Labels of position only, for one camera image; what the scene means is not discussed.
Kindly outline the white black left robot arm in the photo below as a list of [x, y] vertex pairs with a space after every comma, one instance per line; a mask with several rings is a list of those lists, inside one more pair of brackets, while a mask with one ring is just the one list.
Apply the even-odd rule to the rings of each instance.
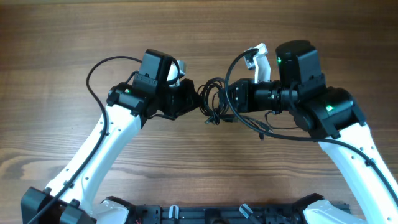
[[175, 120], [199, 105], [182, 60], [147, 49], [140, 68], [112, 87], [101, 117], [63, 170], [43, 190], [29, 188], [21, 199], [24, 223], [138, 223], [135, 205], [108, 197], [93, 201], [121, 151], [155, 117]]

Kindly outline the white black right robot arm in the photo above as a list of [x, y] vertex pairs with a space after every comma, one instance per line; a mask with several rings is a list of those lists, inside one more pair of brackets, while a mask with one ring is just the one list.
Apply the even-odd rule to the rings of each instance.
[[264, 44], [244, 51], [254, 78], [226, 82], [224, 95], [244, 124], [244, 113], [288, 111], [341, 172], [364, 213], [365, 223], [397, 222], [397, 182], [378, 152], [366, 118], [354, 97], [326, 85], [317, 49], [307, 40], [292, 40], [276, 50], [280, 78], [271, 80]]

